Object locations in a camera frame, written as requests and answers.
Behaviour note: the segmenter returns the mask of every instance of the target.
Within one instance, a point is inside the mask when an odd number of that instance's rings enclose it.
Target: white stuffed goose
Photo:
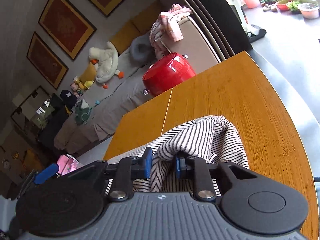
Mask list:
[[[107,42],[107,49],[90,48],[89,59],[98,60],[98,63],[94,65],[97,71],[96,81],[98,83],[107,82],[114,74],[119,78],[124,77],[124,73],[117,70],[118,52],[110,41]]]

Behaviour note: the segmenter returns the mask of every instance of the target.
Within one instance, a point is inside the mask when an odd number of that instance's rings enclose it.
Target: pink cloth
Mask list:
[[[57,165],[59,166],[58,173],[61,175],[65,175],[81,167],[79,162],[69,154],[61,155],[57,161]]]
[[[167,33],[173,41],[183,39],[178,22],[185,17],[188,17],[192,10],[188,7],[182,7],[179,4],[173,4],[168,12],[161,12],[157,21],[153,24],[149,40],[152,47],[155,48],[157,59],[161,59],[169,52],[161,43],[161,38],[164,33]]]

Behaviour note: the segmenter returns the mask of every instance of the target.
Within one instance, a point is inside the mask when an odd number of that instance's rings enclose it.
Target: striped cloth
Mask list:
[[[148,180],[137,179],[133,191],[141,192],[192,192],[192,181],[176,179],[174,157],[179,151],[200,157],[207,163],[217,163],[225,159],[249,168],[239,133],[224,116],[204,116],[178,125],[159,138],[141,147],[118,155],[108,161],[118,163],[128,156],[142,156],[146,147],[153,150],[151,176]],[[212,180],[216,195],[220,195],[216,180]],[[107,187],[110,190],[112,180]]]

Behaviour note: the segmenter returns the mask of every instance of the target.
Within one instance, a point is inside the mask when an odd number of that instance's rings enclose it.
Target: stuffed toy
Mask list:
[[[110,41],[107,42],[107,49],[90,48],[89,59],[91,62],[94,62],[95,59],[98,60],[98,63],[94,65],[97,71],[97,82],[103,84],[113,75],[117,75],[119,78],[124,77],[124,73],[117,70],[118,52]]]
[[[72,83],[70,86],[71,86],[72,93],[76,96],[76,98],[79,98],[80,97],[80,94],[78,93],[79,85],[76,83]]]
[[[75,84],[78,84],[78,86],[79,86],[79,88],[80,88],[81,90],[85,90],[84,84],[80,81],[80,79],[79,79],[77,76],[74,77],[73,82],[74,82]]]
[[[93,85],[94,81],[93,80],[88,80],[84,83],[84,89],[88,90],[92,85]]]

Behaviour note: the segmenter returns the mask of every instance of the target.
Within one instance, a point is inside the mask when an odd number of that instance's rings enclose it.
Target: red container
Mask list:
[[[280,10],[280,11],[289,11],[290,9],[289,9],[289,7],[287,6],[287,3],[281,3],[281,4],[279,4],[280,3],[280,1],[279,2],[276,2],[276,6],[278,7],[278,9]]]
[[[158,96],[195,75],[189,62],[174,52],[158,60],[149,68],[143,75],[142,81],[153,96]]]

